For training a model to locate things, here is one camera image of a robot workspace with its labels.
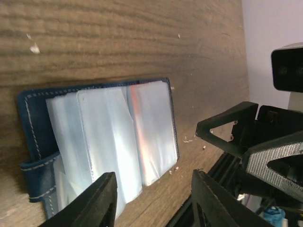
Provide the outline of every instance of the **blue card holder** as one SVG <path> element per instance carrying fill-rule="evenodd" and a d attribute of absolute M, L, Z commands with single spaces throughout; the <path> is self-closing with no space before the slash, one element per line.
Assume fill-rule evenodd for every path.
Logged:
<path fill-rule="evenodd" d="M 42 201 L 44 203 L 47 219 L 51 218 L 58 212 L 53 162 L 59 155 L 59 149 L 48 115 L 46 100 L 54 98 L 55 96 L 65 95 L 70 92 L 77 92 L 79 90 L 130 86 L 155 81 L 163 81 L 168 84 L 174 135 L 175 140 L 177 141 L 174 109 L 168 78 L 35 89 L 22 91 L 18 95 L 19 114 L 31 156 L 31 160 L 22 163 L 20 167 L 24 174 L 29 194 L 29 201 Z"/>

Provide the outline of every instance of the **debris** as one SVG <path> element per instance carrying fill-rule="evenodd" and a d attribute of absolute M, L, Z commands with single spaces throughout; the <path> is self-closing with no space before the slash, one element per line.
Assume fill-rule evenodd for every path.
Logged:
<path fill-rule="evenodd" d="M 37 46 L 36 43 L 35 43 L 33 46 L 31 46 L 29 49 L 30 49 L 30 51 L 33 52 L 33 53 L 36 53 L 36 54 L 39 54 L 39 53 L 40 53 L 39 47 Z"/>

